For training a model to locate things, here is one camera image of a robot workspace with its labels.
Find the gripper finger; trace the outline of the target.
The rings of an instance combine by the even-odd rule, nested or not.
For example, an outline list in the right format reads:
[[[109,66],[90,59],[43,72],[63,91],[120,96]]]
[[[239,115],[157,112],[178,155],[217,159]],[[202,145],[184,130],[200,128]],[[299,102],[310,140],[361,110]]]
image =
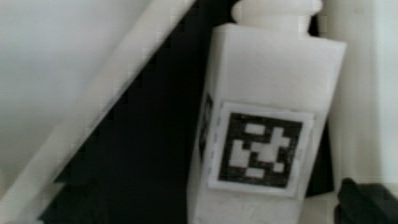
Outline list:
[[[335,224],[398,224],[398,198],[383,184],[344,179]]]

